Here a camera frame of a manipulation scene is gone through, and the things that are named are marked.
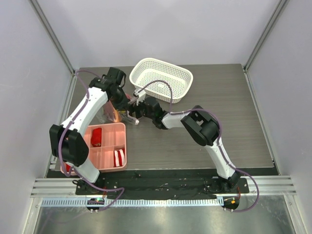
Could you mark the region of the clear pink zip top bag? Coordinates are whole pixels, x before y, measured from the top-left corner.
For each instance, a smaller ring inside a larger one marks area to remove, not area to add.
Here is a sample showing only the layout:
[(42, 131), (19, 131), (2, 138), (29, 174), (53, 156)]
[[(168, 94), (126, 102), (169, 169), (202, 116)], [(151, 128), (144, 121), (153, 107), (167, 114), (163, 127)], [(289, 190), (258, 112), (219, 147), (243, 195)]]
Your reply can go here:
[(139, 120), (129, 114), (126, 110), (117, 110), (113, 102), (109, 100), (96, 113), (98, 121), (102, 124), (127, 122), (132, 125), (138, 125)]

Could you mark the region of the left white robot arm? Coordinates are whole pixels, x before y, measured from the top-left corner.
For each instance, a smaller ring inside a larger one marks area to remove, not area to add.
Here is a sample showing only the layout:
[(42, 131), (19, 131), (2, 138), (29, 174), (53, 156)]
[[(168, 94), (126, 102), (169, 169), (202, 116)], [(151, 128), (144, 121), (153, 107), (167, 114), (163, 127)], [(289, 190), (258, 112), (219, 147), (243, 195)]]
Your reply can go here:
[(120, 86), (123, 77), (106, 75), (102, 79), (94, 78), (70, 116), (49, 130), (52, 155), (59, 158), (65, 175), (71, 175), (66, 171), (66, 162), (78, 176), (88, 181), (87, 189), (95, 195), (103, 191), (104, 183), (98, 179), (100, 172), (88, 158), (89, 148), (83, 136), (98, 110), (108, 101), (115, 102), (117, 107), (127, 106), (128, 99)]

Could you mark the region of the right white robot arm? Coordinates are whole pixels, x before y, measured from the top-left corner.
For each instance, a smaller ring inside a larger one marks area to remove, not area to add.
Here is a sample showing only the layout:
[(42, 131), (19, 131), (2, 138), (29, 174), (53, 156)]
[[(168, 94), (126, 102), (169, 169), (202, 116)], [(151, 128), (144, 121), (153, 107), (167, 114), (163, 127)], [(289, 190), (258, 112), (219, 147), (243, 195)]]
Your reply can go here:
[(240, 173), (234, 169), (221, 140), (220, 124), (201, 106), (196, 105), (182, 112), (168, 112), (161, 108), (154, 97), (136, 102), (129, 101), (127, 111), (134, 117), (146, 117), (162, 130), (184, 128), (198, 145), (204, 147), (216, 166), (218, 182), (227, 193), (238, 186)]

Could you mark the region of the red fake food under arm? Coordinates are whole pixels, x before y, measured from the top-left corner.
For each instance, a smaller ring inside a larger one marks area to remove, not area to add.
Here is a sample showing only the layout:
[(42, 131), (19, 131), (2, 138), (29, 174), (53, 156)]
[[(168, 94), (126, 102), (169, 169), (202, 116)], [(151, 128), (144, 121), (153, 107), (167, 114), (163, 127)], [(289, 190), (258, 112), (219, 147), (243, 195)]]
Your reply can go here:
[(70, 171), (71, 166), (70, 166), (70, 165), (68, 165), (67, 163), (65, 163), (64, 165), (65, 165), (66, 172), (69, 172), (69, 171)]

